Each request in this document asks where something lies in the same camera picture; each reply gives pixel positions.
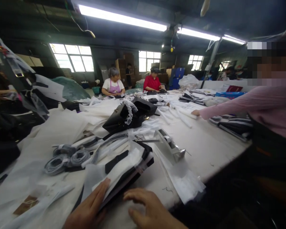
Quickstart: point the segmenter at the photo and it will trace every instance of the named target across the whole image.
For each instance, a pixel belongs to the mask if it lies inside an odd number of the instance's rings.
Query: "elderly woman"
[[[110,78],[104,81],[102,93],[107,96],[117,96],[125,93],[125,88],[120,80],[119,71],[112,67],[109,69],[108,74]]]

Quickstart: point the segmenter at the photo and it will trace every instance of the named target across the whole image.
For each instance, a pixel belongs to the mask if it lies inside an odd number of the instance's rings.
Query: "metal pole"
[[[222,38],[220,38],[220,40],[215,42],[215,45],[214,45],[214,48],[213,48],[213,51],[212,51],[212,54],[211,54],[211,58],[210,58],[210,61],[209,61],[209,64],[208,64],[210,66],[212,66],[212,64],[214,62],[214,59],[215,59],[215,56],[216,56],[216,53],[218,51],[218,47],[219,47],[219,44],[221,43],[221,41],[222,41]],[[210,70],[211,70],[211,68],[208,71],[205,72],[205,75],[204,75],[204,78],[203,78],[203,82],[202,82],[200,88],[203,88],[204,82],[205,82],[206,78],[209,76]]]

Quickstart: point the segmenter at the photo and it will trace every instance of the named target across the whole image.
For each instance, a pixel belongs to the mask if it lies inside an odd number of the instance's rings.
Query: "red shirt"
[[[160,89],[160,86],[161,86],[161,83],[159,81],[159,78],[156,77],[155,79],[153,79],[153,77],[149,75],[145,78],[143,89],[146,90],[145,89],[146,87],[150,87],[158,91]]]

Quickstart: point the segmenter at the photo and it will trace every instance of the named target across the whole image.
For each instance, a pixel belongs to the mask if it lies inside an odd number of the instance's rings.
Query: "ceiling light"
[[[137,19],[134,17],[128,17],[128,16],[121,15],[121,14],[99,10],[99,9],[92,8],[89,6],[79,5],[78,7],[80,10],[80,13],[86,16],[101,18],[101,19],[105,19],[109,21],[120,22],[120,23],[125,23],[125,24],[130,24],[130,25],[136,25],[136,26],[159,30],[159,31],[165,31],[167,29],[166,25],[157,24],[154,22],[149,22],[149,21]]]
[[[238,38],[235,38],[235,37],[232,37],[232,36],[226,35],[226,34],[223,36],[223,39],[231,41],[231,42],[234,42],[234,43],[237,43],[237,44],[240,44],[240,45],[243,45],[243,44],[246,43],[246,41],[240,40]]]
[[[181,34],[185,34],[185,35],[193,36],[193,37],[198,37],[198,38],[204,38],[204,39],[213,40],[213,41],[220,40],[220,37],[213,36],[207,33],[201,33],[201,32],[194,31],[194,30],[185,29],[185,28],[182,28],[182,29],[179,28],[179,31],[177,31],[177,33],[181,33]]]

